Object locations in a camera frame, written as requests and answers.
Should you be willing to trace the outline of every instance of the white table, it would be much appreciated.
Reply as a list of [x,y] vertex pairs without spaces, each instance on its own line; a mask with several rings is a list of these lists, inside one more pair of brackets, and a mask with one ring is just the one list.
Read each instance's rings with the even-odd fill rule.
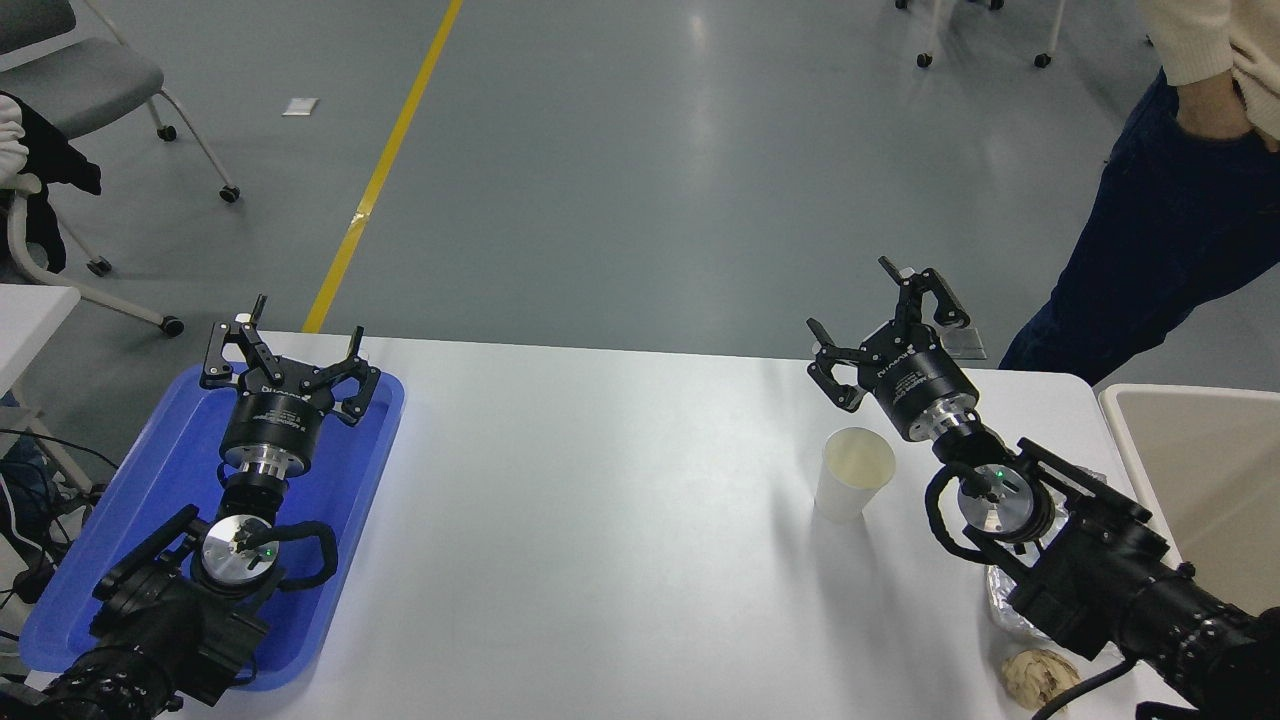
[[79,292],[70,287],[0,283],[0,395],[13,387],[78,301]]
[[[316,364],[347,345],[265,337]],[[1030,715],[996,676],[1025,646],[988,620],[982,570],[929,536],[929,447],[870,400],[831,406],[803,361],[379,338],[364,354],[406,407],[320,657],[279,691],[183,715]],[[1006,442],[1029,436],[1129,492],[1084,383],[972,378]],[[813,512],[819,448],[852,424],[888,438],[899,470],[864,523],[833,525]],[[1143,666],[1071,714],[1129,719],[1139,700],[1176,696]]]

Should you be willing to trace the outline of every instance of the yellow floor line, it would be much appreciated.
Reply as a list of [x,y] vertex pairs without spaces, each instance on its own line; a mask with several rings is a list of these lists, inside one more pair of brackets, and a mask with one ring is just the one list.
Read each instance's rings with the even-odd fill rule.
[[374,213],[374,205],[378,204],[378,196],[383,191],[383,184],[392,170],[392,164],[396,163],[401,142],[404,141],[404,133],[408,132],[408,126],[413,122],[413,113],[417,111],[417,105],[422,100],[426,83],[431,81],[435,61],[439,60],[440,51],[444,50],[444,42],[449,38],[449,31],[453,29],[453,20],[458,17],[461,8],[462,0],[451,0],[448,10],[444,12],[440,28],[435,32],[435,40],[431,41],[431,47],[426,51],[422,67],[417,70],[417,77],[413,79],[413,87],[408,91],[408,97],[404,99],[404,106],[401,108],[401,114],[396,119],[396,127],[392,128],[392,135],[387,138],[387,145],[383,147],[383,155],[378,159],[378,167],[374,168],[374,174],[369,178],[369,184],[365,186],[365,195],[360,199],[360,205],[356,206],[356,214],[351,218],[351,224],[347,225],[347,234],[343,236],[342,245],[338,246],[338,254],[334,256],[333,264],[329,265],[329,273],[325,274],[324,282],[320,284],[320,292],[316,293],[315,302],[311,304],[311,311],[307,313],[307,319],[302,324],[302,332],[305,333],[320,332],[320,327],[324,325],[325,315],[329,314],[329,306],[333,305],[333,299],[338,295],[342,278],[347,274],[347,266],[351,265],[351,258],[356,254],[356,246],[360,245],[360,236],[365,233],[365,225],[369,224],[369,217]]

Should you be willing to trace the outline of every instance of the chair leg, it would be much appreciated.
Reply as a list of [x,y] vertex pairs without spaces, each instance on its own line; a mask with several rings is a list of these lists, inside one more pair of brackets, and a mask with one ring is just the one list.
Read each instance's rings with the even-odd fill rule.
[[86,266],[88,266],[91,273],[93,273],[97,277],[102,277],[106,273],[111,272],[111,264],[106,261],[106,258],[102,258],[96,250],[90,247],[90,245],[84,242],[84,240],[82,240],[81,236],[77,234],[76,231],[72,229],[72,227],[68,225],[67,222],[63,220],[60,217],[58,218],[58,224],[61,225],[63,232],[73,241],[76,241],[76,245],[79,245],[81,250],[84,251],[84,256],[88,258],[88,263],[86,263]]
[[236,183],[232,182],[230,176],[227,174],[227,168],[224,168],[223,164],[218,160],[218,156],[214,155],[212,149],[209,147],[209,143],[205,142],[205,138],[200,137],[200,133],[196,132],[196,126],[191,123],[191,117],[187,115],[187,110],[180,104],[178,104],[178,100],[173,95],[169,95],[169,91],[165,90],[164,87],[160,88],[160,96],[168,100],[169,104],[173,105],[174,110],[178,110],[178,115],[182,117],[182,122],[187,123],[187,128],[191,129],[191,136],[196,138],[196,142],[200,143],[200,149],[205,151],[205,156],[209,158],[209,161],[212,163],[214,169],[218,170],[219,177],[223,178],[223,182],[225,184],[223,186],[223,190],[219,195],[221,195],[223,200],[228,202],[236,202],[236,200],[239,197],[239,187],[237,187]]
[[938,46],[938,28],[942,26],[942,3],[933,0],[933,18],[929,20],[929,49],[915,56],[915,67],[928,68],[933,64],[933,53]]
[[164,124],[160,119],[160,111],[156,110],[156,104],[147,97],[147,111],[151,113],[151,122],[156,126],[156,137],[165,142],[173,142],[178,140],[178,131],[173,129],[173,126]]
[[9,256],[17,263],[18,272],[32,282],[74,287],[84,300],[150,323],[160,328],[169,337],[177,337],[183,331],[182,320],[173,315],[161,315],[147,310],[141,305],[134,305],[114,295],[108,295],[76,281],[69,281],[37,265],[27,250],[27,196],[20,192],[14,193],[13,202],[9,205]]
[[1062,29],[1062,10],[1066,9],[1066,0],[1059,0],[1057,13],[1053,15],[1053,29],[1048,33],[1048,51],[1036,56],[1037,68],[1047,68],[1053,61],[1053,53],[1057,51],[1057,36]]

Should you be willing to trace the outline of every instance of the blue tray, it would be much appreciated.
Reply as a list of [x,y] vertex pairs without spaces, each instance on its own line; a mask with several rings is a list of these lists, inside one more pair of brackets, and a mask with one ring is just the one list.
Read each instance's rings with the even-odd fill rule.
[[[169,387],[27,620],[19,650],[28,666],[61,673],[93,647],[88,623],[102,605],[93,600],[93,587],[164,520],[187,503],[200,507],[204,520],[214,519],[223,493],[218,446],[234,404],[233,389],[200,388],[198,366]],[[259,618],[271,629],[257,648],[257,679],[244,689],[279,688],[319,652],[403,405],[403,386],[383,373],[360,424],[348,428],[334,416],[325,418],[311,471],[289,480],[278,523],[321,520],[333,527],[338,573],[316,589],[278,592],[262,606]],[[310,575],[321,566],[314,541],[291,543],[285,551],[280,560],[289,577]]]

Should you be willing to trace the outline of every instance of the blue jeans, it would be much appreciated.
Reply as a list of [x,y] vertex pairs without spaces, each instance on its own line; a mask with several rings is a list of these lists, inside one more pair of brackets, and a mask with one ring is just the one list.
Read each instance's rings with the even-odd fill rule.
[[1161,70],[1111,150],[1066,269],[1001,369],[1097,384],[1280,261],[1280,154],[1254,133],[1189,136],[1176,114]]

